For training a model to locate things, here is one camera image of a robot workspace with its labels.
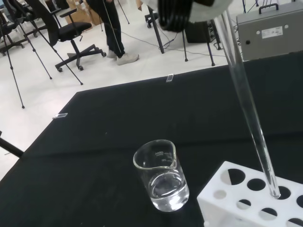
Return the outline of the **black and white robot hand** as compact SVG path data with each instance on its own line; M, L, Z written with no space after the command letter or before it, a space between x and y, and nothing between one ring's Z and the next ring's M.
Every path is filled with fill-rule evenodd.
M159 24L163 30L183 31L189 22L212 20L231 5L231 0L143 0L158 12Z

